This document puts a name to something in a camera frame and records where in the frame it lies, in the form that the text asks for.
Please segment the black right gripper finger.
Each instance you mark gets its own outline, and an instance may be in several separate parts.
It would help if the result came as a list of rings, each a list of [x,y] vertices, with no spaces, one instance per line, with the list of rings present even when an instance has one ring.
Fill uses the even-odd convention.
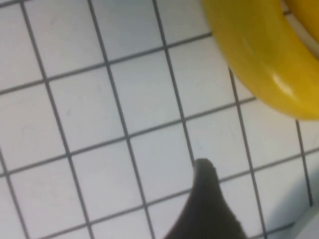
[[[194,162],[191,192],[166,239],[246,239],[240,222],[223,197],[213,164]]]

